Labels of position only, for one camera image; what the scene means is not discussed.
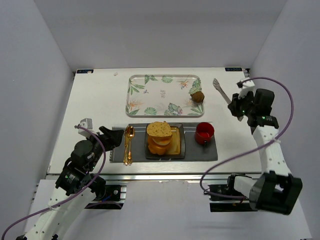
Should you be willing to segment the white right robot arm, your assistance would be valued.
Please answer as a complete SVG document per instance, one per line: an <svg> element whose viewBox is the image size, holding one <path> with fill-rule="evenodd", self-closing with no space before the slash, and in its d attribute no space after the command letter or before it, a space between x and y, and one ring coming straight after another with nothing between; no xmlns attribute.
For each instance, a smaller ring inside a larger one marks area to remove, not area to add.
<svg viewBox="0 0 320 240"><path fill-rule="evenodd" d="M276 139L279 124L271 115L275 98L273 91L257 89L255 92L235 93L228 105L231 114L237 118L246 116L247 124L257 144L261 162L261 176L254 180L243 174L232 174L227 187L239 192L255 210L289 215L302 190L303 183L289 170Z"/></svg>

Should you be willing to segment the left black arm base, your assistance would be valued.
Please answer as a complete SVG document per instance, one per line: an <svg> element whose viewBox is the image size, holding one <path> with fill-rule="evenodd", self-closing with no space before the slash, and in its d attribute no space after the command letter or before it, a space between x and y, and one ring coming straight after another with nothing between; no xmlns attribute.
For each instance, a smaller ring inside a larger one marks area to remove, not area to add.
<svg viewBox="0 0 320 240"><path fill-rule="evenodd" d="M95 199L85 209L90 210L121 210L127 193L126 185L106 185L103 197Z"/></svg>

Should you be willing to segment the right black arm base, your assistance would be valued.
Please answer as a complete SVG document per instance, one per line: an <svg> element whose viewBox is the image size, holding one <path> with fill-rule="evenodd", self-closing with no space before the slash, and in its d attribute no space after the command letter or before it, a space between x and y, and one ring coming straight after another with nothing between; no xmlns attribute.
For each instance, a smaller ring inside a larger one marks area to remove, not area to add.
<svg viewBox="0 0 320 240"><path fill-rule="evenodd" d="M210 184L204 191L209 196L211 213L245 213L255 212L250 207L249 200L241 193L231 190L226 184Z"/></svg>

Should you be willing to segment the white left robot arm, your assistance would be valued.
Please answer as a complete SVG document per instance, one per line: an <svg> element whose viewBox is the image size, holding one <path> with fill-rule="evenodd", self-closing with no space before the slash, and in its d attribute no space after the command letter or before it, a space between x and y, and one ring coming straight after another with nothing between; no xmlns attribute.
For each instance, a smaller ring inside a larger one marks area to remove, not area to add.
<svg viewBox="0 0 320 240"><path fill-rule="evenodd" d="M100 159L106 159L108 151L121 145L124 131L101 126L95 133L81 125L76 128L85 139L75 144L65 161L47 209L27 233L18 236L19 240L61 240L87 206L116 204L120 200L121 186L108 186L93 170Z"/></svg>

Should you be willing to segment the stainless steel serving tongs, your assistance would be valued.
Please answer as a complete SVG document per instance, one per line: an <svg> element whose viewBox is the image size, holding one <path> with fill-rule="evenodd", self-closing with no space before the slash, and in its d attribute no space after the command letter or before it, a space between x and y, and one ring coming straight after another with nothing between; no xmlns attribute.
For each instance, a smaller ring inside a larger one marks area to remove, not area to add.
<svg viewBox="0 0 320 240"><path fill-rule="evenodd" d="M227 105L229 106L232 103L232 100L223 91L223 89L220 86L220 83L218 82L218 80L216 78L213 79L212 84L213 84L214 88L221 94L221 96L226 101Z"/></svg>

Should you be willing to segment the orange glazed bagel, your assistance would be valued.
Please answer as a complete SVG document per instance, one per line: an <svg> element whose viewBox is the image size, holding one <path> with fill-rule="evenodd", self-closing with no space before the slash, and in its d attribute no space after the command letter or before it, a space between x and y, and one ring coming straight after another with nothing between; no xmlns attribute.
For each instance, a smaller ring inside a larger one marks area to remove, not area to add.
<svg viewBox="0 0 320 240"><path fill-rule="evenodd" d="M159 146L167 146L171 143L172 141L172 136L168 136L168 137L155 137L155 136L151 136L150 137L153 142Z"/></svg>

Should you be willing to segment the orange round sponge cake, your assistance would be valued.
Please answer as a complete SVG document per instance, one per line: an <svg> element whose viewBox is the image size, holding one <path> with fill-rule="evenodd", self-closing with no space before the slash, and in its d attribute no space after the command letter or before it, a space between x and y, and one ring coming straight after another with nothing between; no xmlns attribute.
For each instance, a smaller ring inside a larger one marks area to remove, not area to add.
<svg viewBox="0 0 320 240"><path fill-rule="evenodd" d="M152 138L148 138L148 149L152 154L164 155L166 154L172 146L172 140L165 141L165 145L157 144Z"/></svg>

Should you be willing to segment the brown bread slice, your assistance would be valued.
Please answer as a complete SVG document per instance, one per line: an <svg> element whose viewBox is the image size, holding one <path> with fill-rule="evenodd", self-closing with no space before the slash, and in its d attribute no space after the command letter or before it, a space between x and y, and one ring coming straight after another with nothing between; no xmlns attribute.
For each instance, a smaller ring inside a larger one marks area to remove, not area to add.
<svg viewBox="0 0 320 240"><path fill-rule="evenodd" d="M171 126L167 122L152 122L147 128L146 132L151 137L164 138L172 135Z"/></svg>

